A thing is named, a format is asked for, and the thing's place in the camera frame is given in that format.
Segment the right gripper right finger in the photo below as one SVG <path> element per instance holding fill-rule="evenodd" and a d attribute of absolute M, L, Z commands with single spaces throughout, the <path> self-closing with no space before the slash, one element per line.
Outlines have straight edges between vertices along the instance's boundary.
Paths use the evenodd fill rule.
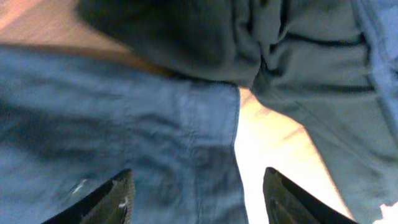
<path fill-rule="evenodd" d="M 357 224 L 273 167 L 265 171 L 263 193 L 270 224 Z"/>

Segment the blue denim shorts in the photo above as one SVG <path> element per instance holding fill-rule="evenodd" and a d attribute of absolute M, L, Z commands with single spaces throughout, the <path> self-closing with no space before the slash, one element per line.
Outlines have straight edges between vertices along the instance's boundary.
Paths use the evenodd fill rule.
<path fill-rule="evenodd" d="M 1 48 L 1 222 L 247 223 L 239 91 Z"/>

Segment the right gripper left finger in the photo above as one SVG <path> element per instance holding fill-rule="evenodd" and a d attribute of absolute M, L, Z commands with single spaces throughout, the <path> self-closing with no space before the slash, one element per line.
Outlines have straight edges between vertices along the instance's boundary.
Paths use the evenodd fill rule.
<path fill-rule="evenodd" d="M 132 170 L 124 169 L 43 224 L 130 224 L 134 196 Z"/>

